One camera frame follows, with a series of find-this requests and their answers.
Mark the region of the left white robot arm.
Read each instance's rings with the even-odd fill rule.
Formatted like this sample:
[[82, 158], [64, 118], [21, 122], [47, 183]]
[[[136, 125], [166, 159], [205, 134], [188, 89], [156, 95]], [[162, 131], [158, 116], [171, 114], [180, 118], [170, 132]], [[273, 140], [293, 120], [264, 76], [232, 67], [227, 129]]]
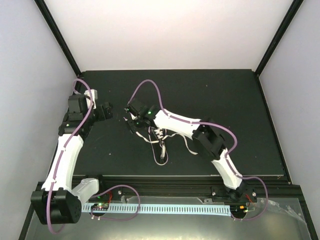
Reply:
[[39, 190], [31, 194], [31, 204], [43, 225], [75, 224], [82, 206], [93, 196], [103, 199], [106, 185], [96, 178], [85, 178], [72, 186], [81, 148], [94, 123], [112, 118], [112, 105], [96, 104], [98, 92], [87, 90], [68, 98], [68, 109], [58, 128], [58, 145], [49, 174]]

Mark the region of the black sneaker white sole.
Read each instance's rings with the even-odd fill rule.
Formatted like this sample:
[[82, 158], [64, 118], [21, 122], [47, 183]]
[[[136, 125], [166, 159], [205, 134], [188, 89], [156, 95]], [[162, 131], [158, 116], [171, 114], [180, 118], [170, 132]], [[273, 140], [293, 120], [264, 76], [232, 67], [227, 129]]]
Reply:
[[157, 165], [164, 166], [169, 160], [165, 140], [167, 130], [163, 128], [149, 127], [147, 132], [149, 141], [155, 142], [151, 143], [154, 161]]

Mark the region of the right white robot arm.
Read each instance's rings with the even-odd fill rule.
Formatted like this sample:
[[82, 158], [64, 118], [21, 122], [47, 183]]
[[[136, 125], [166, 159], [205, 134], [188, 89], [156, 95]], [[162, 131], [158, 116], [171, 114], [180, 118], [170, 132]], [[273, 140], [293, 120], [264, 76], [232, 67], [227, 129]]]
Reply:
[[158, 165], [165, 165], [169, 159], [166, 139], [181, 136], [185, 142], [193, 141], [196, 151], [191, 150], [191, 154], [211, 160], [226, 188], [223, 197], [238, 202], [246, 195], [243, 176], [230, 158], [224, 137], [215, 131], [216, 124], [183, 117], [155, 105], [149, 107], [137, 99], [132, 99], [124, 110], [129, 114], [125, 122], [130, 131], [152, 146], [159, 146], [160, 156], [155, 159]]

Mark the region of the white shoelace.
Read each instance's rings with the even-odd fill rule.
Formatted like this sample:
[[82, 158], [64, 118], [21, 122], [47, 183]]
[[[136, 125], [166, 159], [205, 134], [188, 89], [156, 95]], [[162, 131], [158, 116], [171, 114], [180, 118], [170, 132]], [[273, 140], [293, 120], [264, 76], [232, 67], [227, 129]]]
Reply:
[[[141, 138], [144, 142], [148, 143], [149, 145], [151, 145], [151, 143], [155, 143], [155, 141], [149, 141], [148, 128], [146, 129], [145, 133], [142, 133], [140, 130], [138, 130], [134, 134], [138, 138]], [[164, 139], [165, 139], [167, 153], [169, 153], [169, 151], [171, 150], [183, 148], [187, 153], [193, 156], [198, 155], [198, 151], [193, 149], [193, 147], [190, 145], [191, 140], [188, 139], [186, 136], [184, 136], [182, 133], [176, 133], [166, 129], [166, 137]]]

